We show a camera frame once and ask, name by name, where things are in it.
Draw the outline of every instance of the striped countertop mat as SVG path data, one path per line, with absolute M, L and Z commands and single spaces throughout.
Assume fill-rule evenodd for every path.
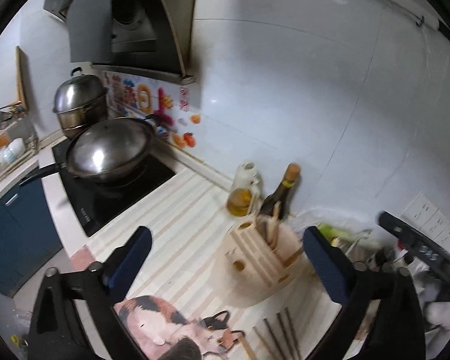
M 246 332 L 260 360 L 271 357 L 252 327 L 257 326 L 274 346 L 263 323 L 266 317 L 284 343 L 276 313 L 288 307 L 301 355 L 307 356 L 339 311 L 317 279 L 310 275 L 298 277 L 275 295 L 246 309 L 227 306 L 212 291 L 208 279 L 213 254 L 235 222 L 226 212 L 226 200 L 226 191 L 185 168 L 90 237 L 87 246 L 98 261 L 104 261 L 138 226 L 148 227 L 153 247 L 127 298 L 155 295 L 173 304 L 188 319 L 229 310 L 229 326 Z M 291 359 L 285 344 L 283 349 Z M 229 358 L 246 359 L 247 355 L 236 346 Z

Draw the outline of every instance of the wine bottle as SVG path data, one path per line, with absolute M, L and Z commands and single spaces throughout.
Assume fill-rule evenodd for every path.
M 290 191 L 293 188 L 296 179 L 300 174 L 300 166 L 297 163 L 291 163 L 287 167 L 283 180 L 277 187 L 274 193 L 267 196 L 260 207 L 260 215 L 272 216 L 274 212 L 274 206 L 277 202 L 280 202 L 280 212 L 278 218 L 282 220 L 288 212 L 287 200 L 290 195 Z

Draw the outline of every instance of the beige utensil holder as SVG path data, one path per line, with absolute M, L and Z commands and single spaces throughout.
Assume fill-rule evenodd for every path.
M 215 253 L 211 284 L 226 304 L 253 306 L 300 275 L 308 261 L 296 235 L 284 223 L 273 251 L 255 228 L 255 216 L 237 221 Z

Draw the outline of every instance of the black range hood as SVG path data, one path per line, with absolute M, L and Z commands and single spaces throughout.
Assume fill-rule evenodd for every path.
M 176 83 L 190 83 L 195 0 L 46 0 L 65 21 L 71 62 Z

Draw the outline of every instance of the pot lid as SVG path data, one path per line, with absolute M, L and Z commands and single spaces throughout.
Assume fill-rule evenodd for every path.
M 53 109 L 56 114 L 83 107 L 103 96 L 107 91 L 97 76 L 93 74 L 73 76 L 77 71 L 81 72 L 82 68 L 76 67 L 73 69 L 72 78 L 65 81 L 56 90 Z
M 68 164 L 91 176 L 118 170 L 147 154 L 152 127 L 135 118 L 119 117 L 94 124 L 77 137 Z

